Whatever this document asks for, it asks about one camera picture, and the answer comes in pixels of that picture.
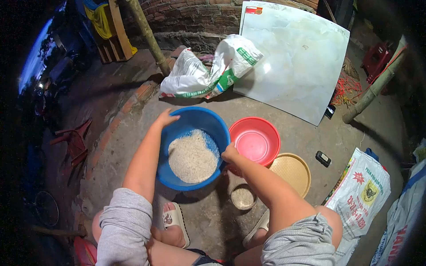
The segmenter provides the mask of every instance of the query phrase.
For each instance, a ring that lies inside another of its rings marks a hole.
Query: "foot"
[[[176,207],[173,203],[169,202],[164,204],[163,213],[176,210]],[[178,225],[173,225],[167,227],[164,231],[162,231],[161,242],[182,248],[185,246],[184,233],[182,228]]]
[[[247,243],[247,249],[252,249],[256,246],[263,245],[263,243],[266,241],[267,233],[268,232],[263,228],[257,229],[256,233],[254,233],[253,237]]]

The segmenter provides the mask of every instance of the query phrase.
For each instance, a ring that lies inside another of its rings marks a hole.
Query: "white sandal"
[[[269,209],[264,212],[259,222],[257,222],[254,228],[250,231],[250,233],[243,239],[242,245],[244,247],[246,247],[247,243],[250,241],[250,239],[254,236],[254,234],[259,228],[263,228],[266,231],[269,231]]]
[[[185,249],[189,246],[190,241],[189,241],[188,234],[186,232],[184,217],[182,215],[182,211],[179,205],[176,202],[172,202],[172,203],[175,206],[176,210],[163,212],[164,229],[167,229],[167,227],[174,226],[174,225],[180,226],[182,229],[182,232],[184,233],[185,246],[183,247],[183,249]]]

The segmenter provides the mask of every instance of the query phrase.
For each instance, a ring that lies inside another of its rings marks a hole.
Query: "red label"
[[[260,15],[262,14],[262,8],[261,7],[255,7],[255,6],[248,6],[245,8],[246,14],[255,14]]]

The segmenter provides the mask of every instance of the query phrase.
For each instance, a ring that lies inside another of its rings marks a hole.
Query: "yellow cloth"
[[[90,19],[99,36],[101,36],[104,40],[111,38],[112,37],[111,29],[109,28],[107,15],[105,14],[105,7],[107,7],[108,4],[100,5],[95,10],[91,10],[87,8],[85,5],[83,6],[84,6],[84,10],[86,11],[87,18]],[[129,46],[130,46],[130,49],[132,50],[132,54],[136,54],[138,49],[132,46],[129,39],[127,39],[127,41],[129,42]]]

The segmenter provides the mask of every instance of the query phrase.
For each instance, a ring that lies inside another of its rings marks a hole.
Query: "rice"
[[[169,145],[169,165],[173,173],[186,183],[208,179],[217,168],[219,149],[204,131],[195,129],[191,135],[172,141]]]
[[[240,187],[232,191],[231,198],[238,208],[247,208],[254,202],[253,192],[245,187]]]

